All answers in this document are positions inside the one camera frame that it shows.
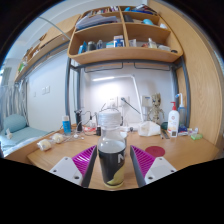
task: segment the wooden cabinet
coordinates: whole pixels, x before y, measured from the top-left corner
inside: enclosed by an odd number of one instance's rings
[[[118,6],[118,11],[101,14],[105,17],[116,16],[118,19],[117,23],[96,25],[82,30],[75,28],[67,51],[68,57],[75,60],[79,64],[88,64],[92,62],[118,59],[145,59],[174,62],[181,55],[183,55],[183,50],[177,38],[173,34],[170,27],[159,15],[124,11],[126,7],[128,6]],[[90,10],[83,13],[81,18],[85,17],[89,12]],[[124,15],[129,15],[132,19],[138,21],[150,19],[154,25],[125,22],[123,17]],[[161,23],[165,24],[167,29],[161,28]],[[117,35],[123,35],[125,43],[124,47],[103,48],[78,54],[79,47],[84,41],[87,44],[89,41],[94,41],[97,43],[99,40],[102,40],[103,42],[110,42],[113,41],[114,36]],[[152,38],[152,40],[157,44],[162,44],[170,47],[171,50],[176,50],[177,53],[161,49],[141,47],[142,43],[148,42],[148,38]],[[129,40],[132,39],[136,39],[138,43],[137,47],[132,47],[129,45]]]

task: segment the clear glass jar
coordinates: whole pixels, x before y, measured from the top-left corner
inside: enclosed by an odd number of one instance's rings
[[[98,140],[100,165],[104,184],[117,188],[124,181],[125,140],[120,134],[121,113],[114,110],[100,112],[98,123],[101,137]]]

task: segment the lotion bottle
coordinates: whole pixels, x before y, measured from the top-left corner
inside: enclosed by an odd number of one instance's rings
[[[171,133],[171,131],[176,131],[178,132],[178,128],[179,128],[179,112],[177,111],[176,108],[176,102],[171,102],[173,103],[173,108],[169,113],[168,116],[168,127],[167,127],[167,131],[169,133]]]
[[[71,126],[69,121],[69,116],[62,116],[62,124],[64,128],[65,135],[71,135]]]

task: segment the spray bottle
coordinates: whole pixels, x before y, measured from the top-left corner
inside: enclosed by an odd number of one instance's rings
[[[169,112],[169,116],[168,116],[168,127],[167,127],[167,131],[169,133],[171,133],[172,131],[176,131],[178,132],[178,128],[179,128],[179,112],[177,111],[176,108],[176,102],[171,102],[173,103],[173,108],[172,110]]]
[[[180,114],[180,119],[179,119],[179,126],[180,127],[186,127],[185,125],[186,125],[186,108],[184,107],[184,104],[183,104],[183,97],[182,97],[182,93],[179,93],[179,94],[177,94],[175,97],[177,98],[177,97],[181,97],[180,99],[181,99],[181,103],[180,103],[180,106],[179,106],[179,108],[178,108],[178,112],[179,112],[179,114]]]

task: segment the white bottle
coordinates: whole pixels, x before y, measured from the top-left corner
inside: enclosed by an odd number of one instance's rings
[[[179,112],[177,111],[176,108],[176,102],[171,102],[173,103],[173,108],[169,113],[168,116],[168,127],[167,127],[167,131],[169,133],[171,133],[171,131],[176,131],[178,132],[178,128],[179,128]]]

